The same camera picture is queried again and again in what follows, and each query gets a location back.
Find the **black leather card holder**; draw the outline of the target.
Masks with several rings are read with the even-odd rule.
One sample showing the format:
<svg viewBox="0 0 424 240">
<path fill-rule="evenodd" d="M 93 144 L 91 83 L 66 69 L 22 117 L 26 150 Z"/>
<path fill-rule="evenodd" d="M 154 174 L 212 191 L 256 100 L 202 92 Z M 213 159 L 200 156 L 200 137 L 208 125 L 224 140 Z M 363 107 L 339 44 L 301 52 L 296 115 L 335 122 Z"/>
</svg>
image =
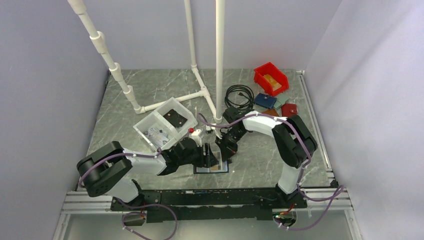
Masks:
<svg viewBox="0 0 424 240">
<path fill-rule="evenodd" d="M 222 159 L 222 154 L 220 151 L 212 152 L 215 158 L 218 161 L 217 165 L 211 167 L 194 167 L 193 173 L 196 174 L 220 174 L 229 172 L 229 161 L 224 161 Z"/>
</svg>

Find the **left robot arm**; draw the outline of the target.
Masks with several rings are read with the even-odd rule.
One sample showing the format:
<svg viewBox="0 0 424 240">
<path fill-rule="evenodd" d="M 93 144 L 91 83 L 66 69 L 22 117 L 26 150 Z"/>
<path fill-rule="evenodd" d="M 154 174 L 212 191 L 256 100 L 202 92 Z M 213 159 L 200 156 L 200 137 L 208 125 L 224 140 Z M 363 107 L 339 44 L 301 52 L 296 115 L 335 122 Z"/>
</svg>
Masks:
<svg viewBox="0 0 424 240">
<path fill-rule="evenodd" d="M 208 143 L 199 145 L 185 137 L 169 149 L 157 149 L 155 153 L 132 151 L 111 141 L 80 160 L 78 186 L 86 189 L 90 197 L 110 195 L 122 200 L 131 210 L 144 203 L 141 187 L 127 176 L 132 173 L 165 176 L 180 166 L 195 168 L 214 167 L 219 160 Z"/>
</svg>

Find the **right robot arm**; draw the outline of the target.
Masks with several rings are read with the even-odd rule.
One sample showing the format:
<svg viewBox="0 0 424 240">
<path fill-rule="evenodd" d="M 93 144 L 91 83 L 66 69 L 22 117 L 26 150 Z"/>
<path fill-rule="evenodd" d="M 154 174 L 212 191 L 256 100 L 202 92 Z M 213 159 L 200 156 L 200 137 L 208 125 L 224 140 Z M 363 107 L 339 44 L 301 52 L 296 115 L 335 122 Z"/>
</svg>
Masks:
<svg viewBox="0 0 424 240">
<path fill-rule="evenodd" d="M 272 137 L 283 160 L 281 177 L 276 185 L 276 203 L 289 207 L 298 194 L 302 165 L 309 161 L 318 144 L 299 115 L 276 117 L 252 108 L 241 110 L 233 106 L 223 113 L 227 132 L 215 139 L 222 158 L 229 160 L 238 151 L 238 141 L 247 132 L 257 132 Z"/>
</svg>

